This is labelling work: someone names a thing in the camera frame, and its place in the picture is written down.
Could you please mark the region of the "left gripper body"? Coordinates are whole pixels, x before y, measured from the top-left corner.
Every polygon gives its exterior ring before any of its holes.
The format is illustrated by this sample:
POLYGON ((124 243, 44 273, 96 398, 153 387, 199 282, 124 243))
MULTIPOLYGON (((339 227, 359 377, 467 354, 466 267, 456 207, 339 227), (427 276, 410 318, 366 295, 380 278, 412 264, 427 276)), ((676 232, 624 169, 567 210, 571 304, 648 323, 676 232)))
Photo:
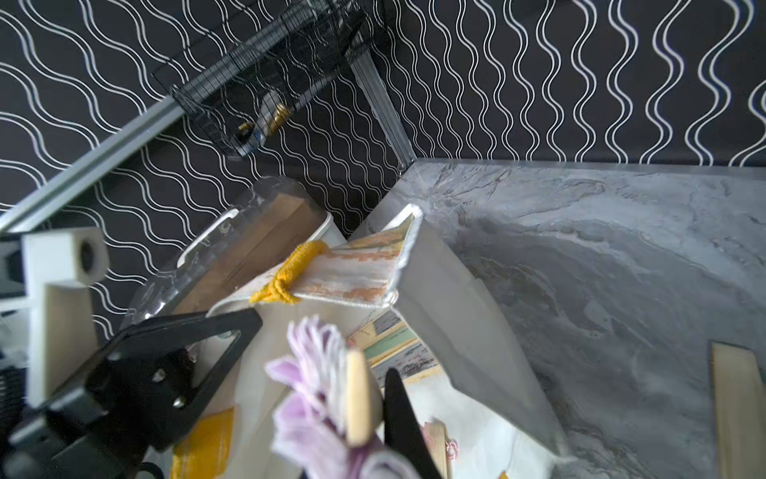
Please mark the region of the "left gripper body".
POLYGON ((132 399, 113 386, 60 388, 15 427, 6 478, 160 478, 132 399))

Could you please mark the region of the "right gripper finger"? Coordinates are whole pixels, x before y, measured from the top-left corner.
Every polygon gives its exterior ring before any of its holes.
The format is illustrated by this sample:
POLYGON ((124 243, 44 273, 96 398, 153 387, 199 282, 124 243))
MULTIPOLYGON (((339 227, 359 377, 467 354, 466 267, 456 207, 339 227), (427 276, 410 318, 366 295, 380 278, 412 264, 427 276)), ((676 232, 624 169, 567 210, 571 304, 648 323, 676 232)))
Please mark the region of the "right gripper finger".
POLYGON ((441 478, 410 404, 400 373, 389 369, 384 381, 384 442, 414 467, 420 478, 441 478))

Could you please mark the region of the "purple paper folding fan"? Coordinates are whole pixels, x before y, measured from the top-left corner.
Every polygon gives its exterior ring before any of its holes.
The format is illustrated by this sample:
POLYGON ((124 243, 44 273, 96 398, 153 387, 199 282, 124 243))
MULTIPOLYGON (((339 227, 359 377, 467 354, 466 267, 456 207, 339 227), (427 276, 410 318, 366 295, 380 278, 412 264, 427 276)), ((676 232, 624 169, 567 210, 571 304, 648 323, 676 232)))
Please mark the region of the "purple paper folding fan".
POLYGON ((273 409, 273 453, 303 478, 418 478, 411 461, 373 435, 353 447, 348 439, 346 357, 336 325, 319 317, 289 323, 289 353, 265 365, 267 376, 289 388, 273 409))

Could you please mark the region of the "white tote bag yellow handles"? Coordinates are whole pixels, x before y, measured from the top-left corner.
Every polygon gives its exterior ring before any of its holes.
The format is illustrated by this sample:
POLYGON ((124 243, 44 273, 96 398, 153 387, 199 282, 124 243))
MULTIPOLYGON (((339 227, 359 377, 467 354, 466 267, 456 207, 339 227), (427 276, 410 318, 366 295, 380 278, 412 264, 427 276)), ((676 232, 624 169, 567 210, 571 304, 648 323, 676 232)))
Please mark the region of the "white tote bag yellow handles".
POLYGON ((172 451, 175 478, 287 478, 269 450, 271 415, 288 389, 265 365, 289 352, 287 325, 318 315, 335 325, 383 381, 398 371, 416 417, 445 428, 452 478, 545 478, 572 450, 498 303, 422 210, 406 206, 381 232, 327 245, 291 286, 297 305, 257 306, 263 328, 172 451))

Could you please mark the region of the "pink paper folding fan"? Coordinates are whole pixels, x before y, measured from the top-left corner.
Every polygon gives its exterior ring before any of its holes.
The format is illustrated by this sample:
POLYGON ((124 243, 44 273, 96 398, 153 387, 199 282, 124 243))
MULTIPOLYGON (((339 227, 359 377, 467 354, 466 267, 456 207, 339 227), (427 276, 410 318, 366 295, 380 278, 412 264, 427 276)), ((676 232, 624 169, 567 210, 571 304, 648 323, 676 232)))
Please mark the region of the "pink paper folding fan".
POLYGON ((400 373, 405 383, 442 372, 431 350, 395 311, 371 315, 346 342, 362 350, 381 389, 391 368, 400 373))

